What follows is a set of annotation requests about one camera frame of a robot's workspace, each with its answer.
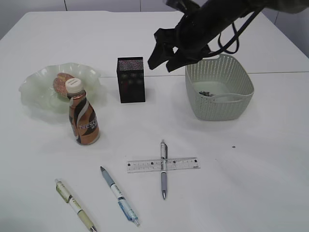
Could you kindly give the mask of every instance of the green plastic basket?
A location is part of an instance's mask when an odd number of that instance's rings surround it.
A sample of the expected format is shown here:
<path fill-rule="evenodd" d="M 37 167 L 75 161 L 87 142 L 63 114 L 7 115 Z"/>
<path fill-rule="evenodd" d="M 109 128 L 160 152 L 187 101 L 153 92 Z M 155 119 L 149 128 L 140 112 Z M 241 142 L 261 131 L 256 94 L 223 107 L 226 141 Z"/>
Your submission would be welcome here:
<path fill-rule="evenodd" d="M 185 82 L 192 110 L 201 120 L 238 118 L 254 93 L 248 74 L 230 55 L 221 54 L 186 66 Z"/>

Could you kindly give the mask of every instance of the blue pen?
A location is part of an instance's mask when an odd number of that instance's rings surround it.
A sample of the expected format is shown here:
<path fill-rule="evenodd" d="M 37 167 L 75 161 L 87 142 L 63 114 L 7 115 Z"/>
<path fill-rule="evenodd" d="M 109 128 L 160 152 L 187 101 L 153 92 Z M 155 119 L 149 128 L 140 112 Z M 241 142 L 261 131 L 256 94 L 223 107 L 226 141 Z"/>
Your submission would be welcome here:
<path fill-rule="evenodd" d="M 131 206 L 126 201 L 125 197 L 123 196 L 123 194 L 121 193 L 121 191 L 119 190 L 119 188 L 117 187 L 117 185 L 115 184 L 115 182 L 113 181 L 111 176 L 108 174 L 108 172 L 103 167 L 101 167 L 101 172 L 102 172 L 102 175 L 103 175 L 104 179 L 106 180 L 107 184 L 111 188 L 112 192 L 114 193 L 114 195 L 118 199 L 118 204 L 119 204 L 120 208 L 122 209 L 122 211 L 124 212 L 127 219 L 129 221 L 134 222 L 135 225 L 139 226 L 140 223 L 138 221 L 138 217 L 136 216 L 133 209 L 131 208 Z"/>

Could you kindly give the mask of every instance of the glass bowl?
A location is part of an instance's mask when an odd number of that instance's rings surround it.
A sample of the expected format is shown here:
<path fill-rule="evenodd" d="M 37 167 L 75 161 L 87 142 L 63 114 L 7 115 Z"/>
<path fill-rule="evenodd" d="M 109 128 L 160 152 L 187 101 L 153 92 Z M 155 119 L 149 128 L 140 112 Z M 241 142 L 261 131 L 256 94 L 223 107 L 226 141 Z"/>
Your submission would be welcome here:
<path fill-rule="evenodd" d="M 76 63 L 47 66 L 26 78 L 20 86 L 21 102 L 32 111 L 65 114 L 69 112 L 69 99 L 58 95 L 53 88 L 53 81 L 58 73 L 68 73 L 81 79 L 87 98 L 95 100 L 100 87 L 100 73 L 93 68 Z"/>

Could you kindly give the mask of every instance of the white wall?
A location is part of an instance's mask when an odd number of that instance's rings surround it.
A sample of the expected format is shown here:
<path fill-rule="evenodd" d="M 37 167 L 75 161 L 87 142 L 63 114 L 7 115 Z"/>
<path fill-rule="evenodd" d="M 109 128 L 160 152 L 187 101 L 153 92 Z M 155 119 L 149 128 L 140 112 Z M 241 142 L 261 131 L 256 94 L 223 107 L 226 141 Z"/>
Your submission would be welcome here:
<path fill-rule="evenodd" d="M 63 0 L 0 0 L 0 39 L 30 11 L 65 11 Z"/>
<path fill-rule="evenodd" d="M 276 26 L 309 57 L 309 9 L 298 14 L 279 12 Z"/>
<path fill-rule="evenodd" d="M 140 0 L 66 0 L 66 4 L 68 11 L 140 11 Z"/>
<path fill-rule="evenodd" d="M 197 4 L 203 5 L 206 0 L 194 0 Z M 165 5 L 163 0 L 140 0 L 141 11 L 175 11 L 173 8 Z"/>
<path fill-rule="evenodd" d="M 278 11 L 265 8 L 262 12 L 273 24 L 276 22 Z"/>

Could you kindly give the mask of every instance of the black box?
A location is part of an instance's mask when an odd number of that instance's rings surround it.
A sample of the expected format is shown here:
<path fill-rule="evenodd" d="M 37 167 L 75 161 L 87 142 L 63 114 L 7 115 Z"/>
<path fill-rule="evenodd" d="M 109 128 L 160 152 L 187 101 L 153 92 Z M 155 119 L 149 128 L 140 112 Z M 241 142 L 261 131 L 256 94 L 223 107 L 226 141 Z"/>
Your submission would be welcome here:
<path fill-rule="evenodd" d="M 145 102 L 143 57 L 118 58 L 117 77 L 121 103 Z"/>

